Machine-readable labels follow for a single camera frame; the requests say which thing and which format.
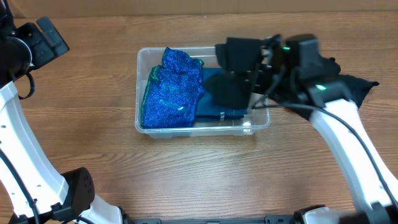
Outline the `blue denim jeans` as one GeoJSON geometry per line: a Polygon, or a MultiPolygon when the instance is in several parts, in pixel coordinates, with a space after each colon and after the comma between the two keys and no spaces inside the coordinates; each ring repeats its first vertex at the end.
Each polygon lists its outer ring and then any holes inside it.
{"type": "Polygon", "coordinates": [[[251,96],[241,75],[220,68],[204,68],[204,95],[197,103],[195,121],[239,120],[248,113],[251,96]]]}

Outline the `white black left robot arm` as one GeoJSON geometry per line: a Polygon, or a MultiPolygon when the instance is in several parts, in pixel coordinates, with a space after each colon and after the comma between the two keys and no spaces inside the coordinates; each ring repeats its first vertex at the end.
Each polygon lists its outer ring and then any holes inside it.
{"type": "Polygon", "coordinates": [[[95,193],[84,167],[60,174],[44,154],[21,107],[16,80],[68,52],[48,17],[16,27],[7,1],[1,1],[1,182],[14,207],[11,223],[130,223],[123,209],[95,193]]]}

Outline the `small black garment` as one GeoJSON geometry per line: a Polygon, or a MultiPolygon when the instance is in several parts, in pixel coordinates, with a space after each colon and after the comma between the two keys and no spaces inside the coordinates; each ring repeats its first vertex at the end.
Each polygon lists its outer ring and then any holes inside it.
{"type": "Polygon", "coordinates": [[[221,71],[205,81],[213,103],[233,110],[248,107],[251,97],[251,75],[262,60],[261,39],[228,37],[215,45],[221,71]]]}

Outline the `long black garment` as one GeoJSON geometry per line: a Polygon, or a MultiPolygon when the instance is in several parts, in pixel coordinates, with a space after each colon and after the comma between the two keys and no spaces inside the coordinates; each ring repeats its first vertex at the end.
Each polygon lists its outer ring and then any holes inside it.
{"type": "Polygon", "coordinates": [[[352,94],[352,100],[356,103],[358,108],[361,107],[370,90],[374,86],[379,85],[379,82],[370,82],[352,75],[339,75],[339,77],[346,83],[352,94]]]}

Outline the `blue green sequin cloth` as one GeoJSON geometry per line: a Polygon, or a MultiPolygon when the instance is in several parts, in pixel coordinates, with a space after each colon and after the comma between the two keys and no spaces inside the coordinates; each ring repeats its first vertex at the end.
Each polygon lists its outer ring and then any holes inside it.
{"type": "Polygon", "coordinates": [[[204,95],[204,62],[167,47],[161,64],[152,68],[141,106],[146,129],[191,128],[204,95]]]}

